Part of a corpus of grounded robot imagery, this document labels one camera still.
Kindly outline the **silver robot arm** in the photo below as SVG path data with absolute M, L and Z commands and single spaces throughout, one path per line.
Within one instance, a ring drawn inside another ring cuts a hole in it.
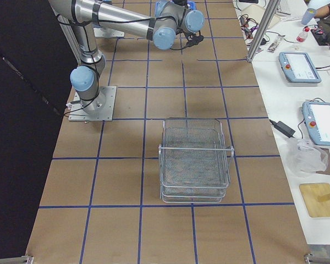
M 154 16 L 146 16 L 105 1 L 50 1 L 57 17 L 66 19 L 79 45 L 80 65 L 70 73 L 78 101 L 67 112 L 70 121 L 111 121 L 117 88 L 101 86 L 100 76 L 105 57 L 96 43 L 96 29 L 112 29 L 140 36 L 160 50 L 171 49 L 175 37 L 184 34 L 188 46 L 203 40 L 200 30 L 205 18 L 201 11 L 190 9 L 186 2 L 158 1 Z

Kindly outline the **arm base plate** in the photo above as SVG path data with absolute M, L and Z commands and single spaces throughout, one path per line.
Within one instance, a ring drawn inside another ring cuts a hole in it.
M 95 38 L 97 39 L 115 39 L 115 38 L 123 38 L 125 33 L 122 31 L 118 31 L 115 29 L 95 27 L 94 29 Z
M 99 122 L 112 121 L 114 104 L 116 99 L 116 86 L 100 86 L 99 95 L 94 101 L 88 105 L 87 101 L 80 101 L 80 97 L 75 92 L 73 103 L 71 105 L 71 113 L 68 113 L 68 120 L 70 122 Z

